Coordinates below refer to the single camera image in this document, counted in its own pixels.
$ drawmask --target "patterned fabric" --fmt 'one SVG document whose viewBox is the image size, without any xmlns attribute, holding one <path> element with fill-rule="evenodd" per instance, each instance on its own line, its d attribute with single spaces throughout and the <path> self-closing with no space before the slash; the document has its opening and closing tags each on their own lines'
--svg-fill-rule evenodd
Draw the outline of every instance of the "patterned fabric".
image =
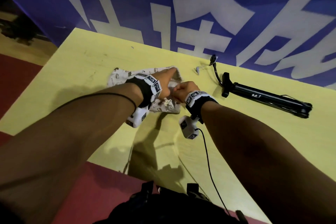
<svg viewBox="0 0 336 224">
<path fill-rule="evenodd" d="M 144 70 L 137 70 L 137 71 L 127 71 L 122 70 L 116 67 L 113 69 L 113 72 L 108 78 L 107 86 L 112 87 L 115 85 L 123 84 L 127 79 L 133 78 L 138 73 L 143 74 L 153 74 L 156 72 L 160 72 L 165 69 L 169 69 L 174 66 L 170 67 L 160 67 L 160 68 L 147 68 Z M 173 97 L 172 97 L 172 90 L 176 85 L 183 81 L 179 69 L 177 68 L 176 72 L 173 75 L 173 78 L 168 84 L 168 88 L 170 89 L 170 96 L 168 96 L 163 101 L 156 99 L 152 106 L 150 107 L 149 111 L 151 112 L 170 112 L 170 113 L 180 113 L 180 104 L 177 104 Z"/>
</svg>

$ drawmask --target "yellow tabletop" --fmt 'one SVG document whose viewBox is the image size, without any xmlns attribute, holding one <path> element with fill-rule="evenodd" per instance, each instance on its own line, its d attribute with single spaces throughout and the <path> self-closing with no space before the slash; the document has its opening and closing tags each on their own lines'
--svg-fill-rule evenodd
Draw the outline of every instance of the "yellow tabletop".
<svg viewBox="0 0 336 224">
<path fill-rule="evenodd" d="M 61 104 L 106 87 L 115 67 L 139 70 L 175 65 L 185 81 L 195 81 L 225 106 L 252 116 L 281 133 L 309 161 L 336 180 L 336 91 L 240 67 L 217 64 L 219 73 L 229 72 L 233 82 L 287 94 L 312 103 L 308 119 L 230 94 L 221 97 L 212 67 L 195 67 L 209 61 L 131 41 L 74 29 L 0 121 L 0 131 L 15 135 Z M 180 114 L 151 113 L 137 128 L 124 124 L 89 159 L 95 164 L 128 173 L 143 180 L 183 192 L 187 183 L 198 183 L 217 205 L 221 202 L 209 177 L 201 137 L 187 140 L 178 120 Z M 231 210 L 269 222 L 221 157 L 204 125 L 213 179 Z"/>
</svg>

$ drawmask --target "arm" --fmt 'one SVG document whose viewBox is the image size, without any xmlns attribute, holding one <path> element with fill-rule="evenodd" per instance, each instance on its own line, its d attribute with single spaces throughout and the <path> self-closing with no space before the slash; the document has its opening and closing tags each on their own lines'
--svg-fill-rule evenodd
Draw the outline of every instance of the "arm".
<svg viewBox="0 0 336 224">
<path fill-rule="evenodd" d="M 170 94 L 175 68 L 153 74 Z M 138 106 L 141 90 L 133 83 L 100 92 L 123 94 Z M 76 100 L 18 133 L 0 148 L 0 202 L 25 223 L 50 223 L 91 154 L 124 123 L 133 104 L 120 96 Z"/>
<path fill-rule="evenodd" d="M 199 90 L 188 82 L 184 100 Z M 215 102 L 201 108 L 217 149 L 272 223 L 335 223 L 336 183 L 262 122 Z"/>
</svg>

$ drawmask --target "hand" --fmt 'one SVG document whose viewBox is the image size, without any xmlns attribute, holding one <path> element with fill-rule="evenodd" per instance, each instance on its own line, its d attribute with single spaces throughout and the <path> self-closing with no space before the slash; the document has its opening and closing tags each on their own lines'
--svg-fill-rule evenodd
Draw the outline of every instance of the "hand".
<svg viewBox="0 0 336 224">
<path fill-rule="evenodd" d="M 170 69 L 165 69 L 160 72 L 153 73 L 157 80 L 160 81 L 162 91 L 159 95 L 159 99 L 164 99 L 170 95 L 170 90 L 168 88 L 168 83 L 170 79 L 173 77 L 174 73 L 176 72 L 176 67 L 172 67 Z"/>
<path fill-rule="evenodd" d="M 173 97 L 177 102 L 185 103 L 187 95 L 195 90 L 200 90 L 194 82 L 182 82 L 174 88 Z"/>
</svg>

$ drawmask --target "red floor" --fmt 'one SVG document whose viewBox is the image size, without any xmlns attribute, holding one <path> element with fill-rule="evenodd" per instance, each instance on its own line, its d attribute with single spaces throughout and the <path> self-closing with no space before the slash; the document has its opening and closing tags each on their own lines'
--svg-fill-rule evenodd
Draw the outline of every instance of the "red floor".
<svg viewBox="0 0 336 224">
<path fill-rule="evenodd" d="M 0 54 L 0 118 L 42 67 Z M 0 132 L 0 146 L 11 136 Z M 53 224 L 90 224 L 105 219 L 112 209 L 139 192 L 143 181 L 86 162 L 85 171 L 55 217 Z M 248 218 L 250 224 L 263 222 Z"/>
</svg>

